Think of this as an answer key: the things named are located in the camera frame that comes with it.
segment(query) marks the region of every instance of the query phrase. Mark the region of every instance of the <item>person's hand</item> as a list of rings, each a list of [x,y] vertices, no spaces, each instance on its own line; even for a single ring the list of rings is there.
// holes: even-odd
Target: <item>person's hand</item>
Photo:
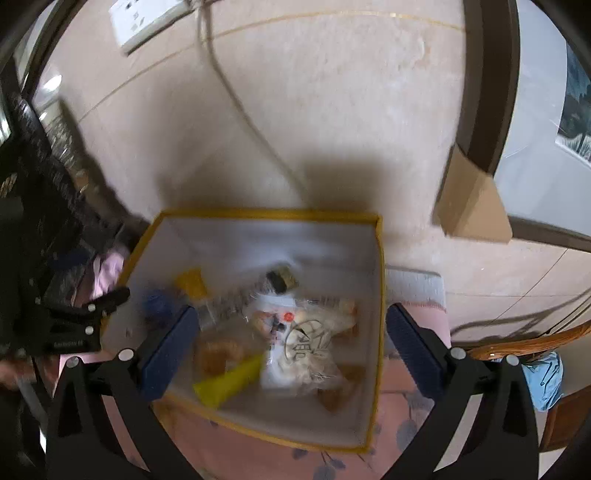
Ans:
[[[43,359],[41,374],[50,385],[54,385],[59,374],[59,357],[49,356]],[[0,384],[10,390],[17,390],[17,379],[35,381],[35,370],[31,359],[26,360],[1,360]]]
[[[0,361],[0,384],[9,390],[18,390],[19,378],[28,381],[35,379],[35,370],[30,359]]]

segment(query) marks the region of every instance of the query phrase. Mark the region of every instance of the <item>tiled floor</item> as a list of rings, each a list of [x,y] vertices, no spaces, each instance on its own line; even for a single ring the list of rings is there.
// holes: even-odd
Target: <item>tiled floor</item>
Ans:
[[[213,58],[194,15],[123,56],[111,3],[84,4],[44,79],[63,75],[87,150],[132,211],[377,211],[389,264],[443,275],[455,341],[544,331],[591,287],[591,255],[432,224],[463,91],[462,0],[221,0]]]

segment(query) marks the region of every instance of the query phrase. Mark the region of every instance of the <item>yellow wrapper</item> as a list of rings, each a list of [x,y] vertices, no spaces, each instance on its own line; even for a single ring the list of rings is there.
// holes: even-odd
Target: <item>yellow wrapper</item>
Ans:
[[[175,278],[174,286],[185,292],[191,300],[201,300],[207,297],[207,289],[201,279],[201,270],[198,268],[181,273]]]
[[[259,377],[262,362],[263,356],[255,355],[219,377],[194,384],[193,389],[203,405],[218,408]]]

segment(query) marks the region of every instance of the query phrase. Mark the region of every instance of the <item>bolt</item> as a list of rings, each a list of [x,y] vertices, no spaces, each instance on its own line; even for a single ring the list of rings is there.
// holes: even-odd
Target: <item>bolt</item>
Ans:
[[[135,352],[131,348],[125,348],[119,352],[119,355],[117,355],[117,357],[122,362],[128,362],[134,357],[134,355]]]
[[[507,355],[505,360],[507,360],[507,363],[513,367],[519,365],[519,359],[515,355]]]
[[[74,368],[74,367],[77,367],[79,363],[80,363],[79,356],[71,356],[66,362],[66,367]]]
[[[450,354],[452,358],[455,358],[456,360],[464,360],[466,358],[466,351],[463,348],[459,348],[458,346],[452,348],[450,350]]]

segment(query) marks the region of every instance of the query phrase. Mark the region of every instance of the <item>blue cloth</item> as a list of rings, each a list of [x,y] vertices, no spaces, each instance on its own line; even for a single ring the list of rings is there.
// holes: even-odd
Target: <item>blue cloth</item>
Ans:
[[[552,408],[562,397],[560,389],[564,367],[559,355],[550,352],[546,356],[522,364],[523,373],[534,407],[539,411],[546,411]]]

